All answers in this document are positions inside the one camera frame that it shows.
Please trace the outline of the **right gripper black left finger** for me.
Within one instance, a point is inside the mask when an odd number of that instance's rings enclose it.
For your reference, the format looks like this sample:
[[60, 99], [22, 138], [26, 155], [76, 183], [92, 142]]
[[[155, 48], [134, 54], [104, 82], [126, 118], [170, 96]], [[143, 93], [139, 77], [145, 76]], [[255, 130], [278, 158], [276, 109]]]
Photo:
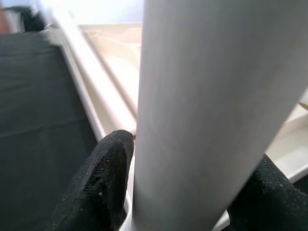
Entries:
[[47, 231], [117, 231], [134, 152], [133, 135], [116, 130], [100, 140], [57, 204]]

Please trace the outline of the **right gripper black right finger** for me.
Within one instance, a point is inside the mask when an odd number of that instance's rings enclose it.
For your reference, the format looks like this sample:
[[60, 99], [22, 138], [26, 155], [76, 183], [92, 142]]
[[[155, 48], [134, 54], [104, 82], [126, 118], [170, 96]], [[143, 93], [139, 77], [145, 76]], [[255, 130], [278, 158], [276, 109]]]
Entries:
[[229, 231], [306, 231], [308, 195], [267, 155], [227, 209]]

